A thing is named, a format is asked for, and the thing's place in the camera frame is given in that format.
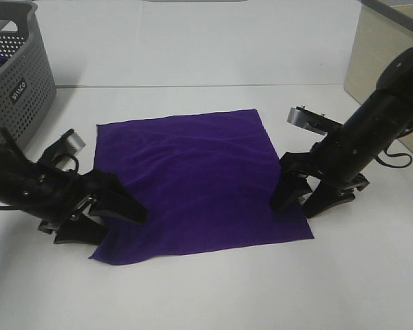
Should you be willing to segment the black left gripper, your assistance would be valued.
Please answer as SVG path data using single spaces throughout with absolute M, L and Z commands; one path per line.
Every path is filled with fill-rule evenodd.
M 147 209 L 136 199 L 124 196 L 118 177 L 94 169 L 78 174 L 78 160 L 66 151 L 45 151 L 36 163 L 41 169 L 33 201 L 23 210 L 42 219 L 40 231 L 55 231 L 54 244 L 99 245 L 108 229 L 83 214 L 145 223 Z

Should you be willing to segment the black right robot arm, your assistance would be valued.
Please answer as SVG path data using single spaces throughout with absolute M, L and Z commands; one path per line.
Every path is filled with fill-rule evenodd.
M 288 123 L 323 135 L 306 153 L 285 153 L 270 200 L 280 212 L 306 196 L 306 217 L 354 200 L 369 181 L 362 170 L 401 137 L 413 133 L 413 47 L 399 54 L 380 75 L 375 90 L 344 122 L 305 107 L 293 107 Z

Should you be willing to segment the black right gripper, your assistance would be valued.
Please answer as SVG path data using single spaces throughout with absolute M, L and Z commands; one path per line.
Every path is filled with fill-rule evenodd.
M 369 181 L 361 174 L 370 157 L 349 135 L 340 130 L 329 133 L 307 153 L 287 152 L 280 158 L 281 171 L 269 201 L 272 210 L 285 210 L 312 188 L 308 176 L 320 179 L 303 204 L 307 218 L 355 199 L 353 188 L 362 191 Z

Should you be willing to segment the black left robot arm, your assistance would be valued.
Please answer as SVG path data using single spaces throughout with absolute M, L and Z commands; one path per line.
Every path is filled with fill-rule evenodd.
M 72 129 L 31 162 L 6 128 L 0 133 L 0 210 L 17 210 L 41 220 L 38 229 L 54 243 L 98 245 L 108 229 L 94 217 L 144 224 L 147 209 L 112 173 L 79 174 L 77 153 L 84 141 Z

